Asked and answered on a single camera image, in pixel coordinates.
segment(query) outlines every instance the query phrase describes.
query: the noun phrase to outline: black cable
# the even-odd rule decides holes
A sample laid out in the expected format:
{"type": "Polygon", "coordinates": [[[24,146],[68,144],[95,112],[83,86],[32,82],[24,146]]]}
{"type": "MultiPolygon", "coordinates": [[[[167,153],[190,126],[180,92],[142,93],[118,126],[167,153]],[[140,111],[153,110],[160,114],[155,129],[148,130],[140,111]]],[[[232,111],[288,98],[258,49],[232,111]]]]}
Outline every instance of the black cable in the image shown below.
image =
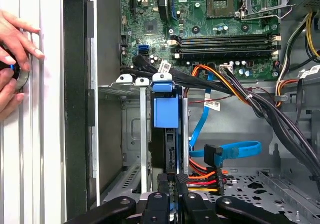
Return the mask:
{"type": "Polygon", "coordinates": [[[303,100],[304,100],[304,78],[301,78],[298,82],[297,88],[296,88],[296,104],[295,104],[295,108],[296,108],[296,122],[295,124],[298,125],[299,123],[299,119],[301,116],[301,112],[302,112],[302,104],[303,104],[303,100]]]}

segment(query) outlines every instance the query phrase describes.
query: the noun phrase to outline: metal bracket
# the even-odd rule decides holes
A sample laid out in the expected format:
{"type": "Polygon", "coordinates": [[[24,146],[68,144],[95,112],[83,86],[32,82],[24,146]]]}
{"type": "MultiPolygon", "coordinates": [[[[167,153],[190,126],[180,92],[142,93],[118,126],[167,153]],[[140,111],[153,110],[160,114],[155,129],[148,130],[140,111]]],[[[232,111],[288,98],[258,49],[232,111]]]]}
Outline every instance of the metal bracket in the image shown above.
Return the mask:
{"type": "Polygon", "coordinates": [[[153,82],[168,82],[173,81],[172,74],[170,73],[156,73],[152,77],[153,82]]]}
{"type": "Polygon", "coordinates": [[[252,7],[252,0],[242,0],[242,1],[243,1],[243,6],[239,10],[239,12],[236,12],[236,17],[240,15],[241,20],[245,20],[245,21],[263,19],[263,18],[272,18],[272,17],[276,17],[278,19],[283,19],[292,12],[292,9],[294,7],[294,5],[288,4],[290,0],[281,0],[281,5],[277,5],[277,6],[269,7],[269,8],[263,8],[262,10],[260,10],[258,12],[254,12],[253,7],[252,7]],[[290,8],[290,10],[282,17],[279,17],[276,14],[271,14],[271,15],[267,15],[267,16],[260,16],[260,17],[251,18],[251,16],[253,16],[253,15],[261,15],[266,12],[275,11],[275,10],[279,10],[279,9],[285,9],[285,8],[290,8]]]}
{"type": "Polygon", "coordinates": [[[140,87],[150,86],[150,80],[148,78],[137,78],[135,85],[140,87]]]}
{"type": "Polygon", "coordinates": [[[281,95],[281,96],[275,96],[274,100],[275,102],[287,102],[289,98],[286,95],[281,95]]]}
{"type": "Polygon", "coordinates": [[[134,79],[131,74],[123,74],[117,80],[116,83],[133,83],[134,79]]]}

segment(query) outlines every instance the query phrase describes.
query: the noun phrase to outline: white plastic clip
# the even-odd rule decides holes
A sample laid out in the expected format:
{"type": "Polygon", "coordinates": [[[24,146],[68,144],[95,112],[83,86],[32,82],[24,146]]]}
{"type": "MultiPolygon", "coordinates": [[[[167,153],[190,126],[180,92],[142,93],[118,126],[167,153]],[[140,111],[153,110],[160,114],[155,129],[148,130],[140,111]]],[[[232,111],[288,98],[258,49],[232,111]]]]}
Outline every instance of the white plastic clip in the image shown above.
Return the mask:
{"type": "Polygon", "coordinates": [[[252,94],[249,94],[245,99],[248,100],[250,98],[253,98],[252,94]]]}

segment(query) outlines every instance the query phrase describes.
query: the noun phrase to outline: screw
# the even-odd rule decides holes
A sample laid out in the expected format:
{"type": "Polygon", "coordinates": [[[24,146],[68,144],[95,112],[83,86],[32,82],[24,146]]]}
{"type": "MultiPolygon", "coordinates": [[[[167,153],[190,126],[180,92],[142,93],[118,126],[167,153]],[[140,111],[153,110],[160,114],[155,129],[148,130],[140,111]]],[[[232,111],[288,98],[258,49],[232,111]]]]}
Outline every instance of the screw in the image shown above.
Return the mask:
{"type": "Polygon", "coordinates": [[[190,198],[196,198],[196,195],[195,195],[194,193],[189,193],[189,194],[188,194],[188,197],[190,197],[190,198]]]}
{"type": "Polygon", "coordinates": [[[225,204],[230,204],[232,201],[229,198],[223,198],[222,200],[225,204]]]}
{"type": "Polygon", "coordinates": [[[121,201],[121,204],[129,204],[130,203],[130,200],[128,198],[124,198],[122,201],[121,201]]]}
{"type": "Polygon", "coordinates": [[[272,27],[271,27],[273,30],[276,30],[277,28],[278,28],[278,25],[277,24],[274,24],[274,25],[272,25],[272,27]]]}

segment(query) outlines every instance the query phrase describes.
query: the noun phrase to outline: gray metal panel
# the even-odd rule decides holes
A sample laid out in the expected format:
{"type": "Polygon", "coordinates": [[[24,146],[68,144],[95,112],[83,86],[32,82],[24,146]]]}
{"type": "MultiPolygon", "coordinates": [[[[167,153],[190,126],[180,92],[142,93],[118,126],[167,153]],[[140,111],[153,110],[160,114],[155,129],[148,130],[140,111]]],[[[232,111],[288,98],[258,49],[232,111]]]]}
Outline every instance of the gray metal panel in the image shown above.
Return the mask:
{"type": "Polygon", "coordinates": [[[316,12],[320,8],[320,0],[290,0],[289,4],[295,4],[295,7],[286,18],[287,20],[296,20],[309,12],[316,12]]]}
{"type": "Polygon", "coordinates": [[[109,85],[120,76],[121,0],[98,0],[98,84],[109,85]]]}

